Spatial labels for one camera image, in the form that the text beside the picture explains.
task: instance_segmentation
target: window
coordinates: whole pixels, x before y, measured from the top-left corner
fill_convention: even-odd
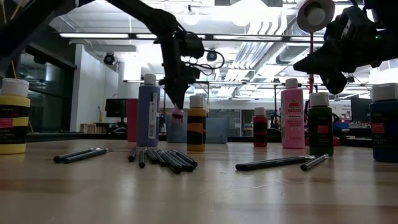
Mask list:
[[[22,54],[19,78],[29,82],[30,123],[33,130],[40,133],[68,131],[73,70],[60,68],[38,56]]]

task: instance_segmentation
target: dome camera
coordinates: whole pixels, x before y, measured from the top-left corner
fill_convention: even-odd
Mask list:
[[[114,52],[107,52],[104,57],[105,65],[114,65],[116,63],[116,58],[114,57]]]

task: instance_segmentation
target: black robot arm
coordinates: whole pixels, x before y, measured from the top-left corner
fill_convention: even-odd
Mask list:
[[[6,73],[10,61],[54,18],[92,1],[81,0],[77,5],[75,0],[32,0],[16,19],[0,30],[0,72]],[[165,70],[165,78],[160,84],[165,85],[172,103],[182,109],[188,84],[199,78],[200,70],[187,66],[181,56],[202,57],[205,52],[202,41],[187,32],[172,14],[151,8],[140,0],[107,1],[144,23],[157,36],[155,43],[162,48]]]
[[[320,75],[332,94],[341,93],[346,85],[342,72],[356,68],[380,66],[383,61],[398,58],[398,1],[365,0],[364,9],[352,6],[343,10],[326,27],[325,43],[313,54],[294,64],[294,69]],[[370,21],[373,13],[377,21]]]

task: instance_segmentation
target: wooden table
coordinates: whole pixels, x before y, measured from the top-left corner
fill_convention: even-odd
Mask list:
[[[72,164],[52,161],[95,146],[115,150]],[[237,172],[237,163],[305,151],[214,144],[190,154],[199,163],[193,173],[175,175],[128,163],[131,147],[38,142],[25,154],[0,156],[0,223],[398,223],[398,165],[374,162],[370,149],[337,147],[334,158],[309,172],[298,165]]]

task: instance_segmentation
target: dark blue paint bottle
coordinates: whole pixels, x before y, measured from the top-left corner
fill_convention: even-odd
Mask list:
[[[160,88],[155,75],[147,74],[144,80],[138,92],[137,146],[155,147],[159,143]]]
[[[369,109],[373,158],[398,162],[398,83],[374,85],[372,99]]]

